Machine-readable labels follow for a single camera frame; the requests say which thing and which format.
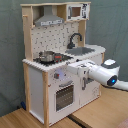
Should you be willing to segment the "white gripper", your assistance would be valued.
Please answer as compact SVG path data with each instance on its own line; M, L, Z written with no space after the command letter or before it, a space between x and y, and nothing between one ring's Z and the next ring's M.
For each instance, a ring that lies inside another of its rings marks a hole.
M89 67L85 64L72 63L67 66L67 70L78 77L88 77Z

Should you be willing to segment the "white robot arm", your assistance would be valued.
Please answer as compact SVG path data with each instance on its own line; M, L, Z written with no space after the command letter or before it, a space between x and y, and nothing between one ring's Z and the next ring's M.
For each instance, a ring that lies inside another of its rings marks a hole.
M128 82L118 79L119 69L120 66L112 59L104 61L101 65L87 59L67 66L69 72L79 77L93 79L104 87L128 91Z

